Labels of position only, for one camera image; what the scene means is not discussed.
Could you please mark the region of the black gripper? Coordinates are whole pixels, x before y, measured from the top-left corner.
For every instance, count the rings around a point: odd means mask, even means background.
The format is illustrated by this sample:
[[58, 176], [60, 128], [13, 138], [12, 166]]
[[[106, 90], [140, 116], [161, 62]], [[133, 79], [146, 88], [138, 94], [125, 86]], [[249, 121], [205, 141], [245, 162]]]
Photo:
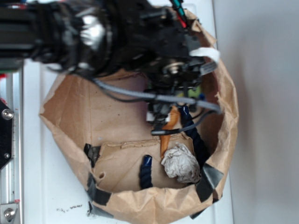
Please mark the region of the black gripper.
[[219, 64], [219, 51], [202, 47], [187, 24], [185, 14], [174, 14], [167, 7], [140, 9], [140, 72], [153, 86], [140, 94], [141, 100], [168, 103], [195, 103], [177, 97], [201, 83], [201, 77]]

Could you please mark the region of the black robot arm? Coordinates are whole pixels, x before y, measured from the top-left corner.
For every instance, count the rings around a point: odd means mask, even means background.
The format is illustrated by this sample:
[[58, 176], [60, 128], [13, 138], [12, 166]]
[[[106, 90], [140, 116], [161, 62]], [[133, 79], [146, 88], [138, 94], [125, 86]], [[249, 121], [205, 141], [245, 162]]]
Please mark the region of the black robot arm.
[[[0, 3], [0, 71], [24, 59], [53, 64], [54, 71], [81, 76], [125, 102], [178, 102], [175, 90], [200, 84], [220, 53], [204, 47], [191, 30], [181, 1], [157, 7], [146, 0], [60, 0]], [[151, 92], [100, 81], [124, 69], [145, 73]]]

